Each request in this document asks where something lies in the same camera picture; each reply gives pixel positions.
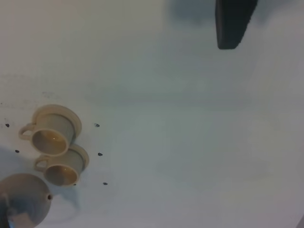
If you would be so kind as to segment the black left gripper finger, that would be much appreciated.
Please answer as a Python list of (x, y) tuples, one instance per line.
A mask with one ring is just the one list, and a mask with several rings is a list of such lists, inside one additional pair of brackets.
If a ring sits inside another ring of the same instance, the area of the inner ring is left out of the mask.
[(257, 0), (216, 0), (215, 21), (219, 49), (235, 49), (245, 34)]

